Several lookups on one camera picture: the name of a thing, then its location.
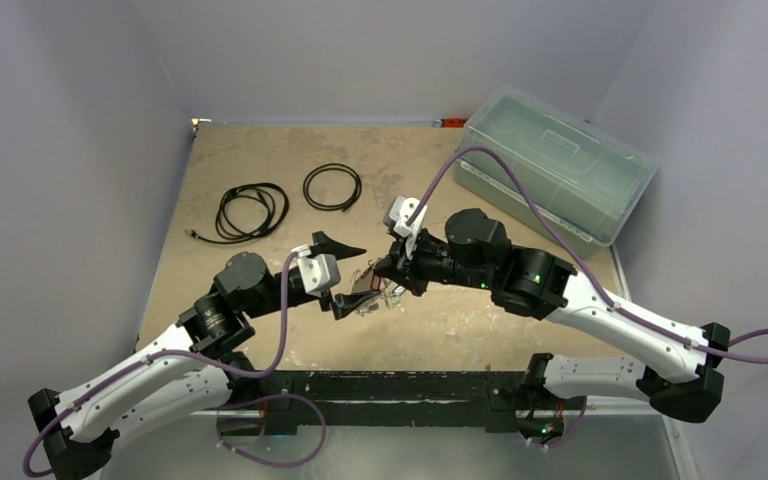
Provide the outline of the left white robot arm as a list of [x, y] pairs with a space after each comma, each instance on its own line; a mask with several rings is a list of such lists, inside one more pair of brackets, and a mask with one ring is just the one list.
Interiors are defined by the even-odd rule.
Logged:
[[[257, 253], [233, 255], [208, 292], [152, 342], [70, 390], [44, 388], [29, 397], [38, 433], [24, 454], [24, 474], [92, 478], [118, 445], [169, 420], [227, 403], [249, 407], [259, 382], [281, 363], [290, 308], [316, 302], [336, 318], [351, 313], [347, 296], [331, 290], [341, 281], [339, 261], [365, 252], [317, 231], [277, 273]], [[255, 334], [251, 319], [272, 313], [279, 316], [277, 351], [258, 369], [237, 348]]]

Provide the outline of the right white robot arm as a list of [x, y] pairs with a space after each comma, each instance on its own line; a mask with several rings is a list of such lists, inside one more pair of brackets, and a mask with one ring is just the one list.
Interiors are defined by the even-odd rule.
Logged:
[[704, 349], [726, 346], [727, 328], [688, 326], [658, 315], [651, 315], [651, 328], [641, 326], [621, 312], [642, 317], [646, 309], [613, 293], [601, 298], [582, 271], [544, 250], [513, 244], [504, 224], [482, 210], [451, 215], [437, 238], [420, 220], [409, 220], [416, 203], [402, 199], [385, 214], [394, 241], [375, 264], [376, 275], [415, 296], [431, 283], [486, 290], [507, 313], [576, 329], [621, 352], [594, 358], [535, 354], [511, 394], [539, 408], [584, 396], [628, 398], [688, 423], [706, 421], [720, 404], [724, 377]]

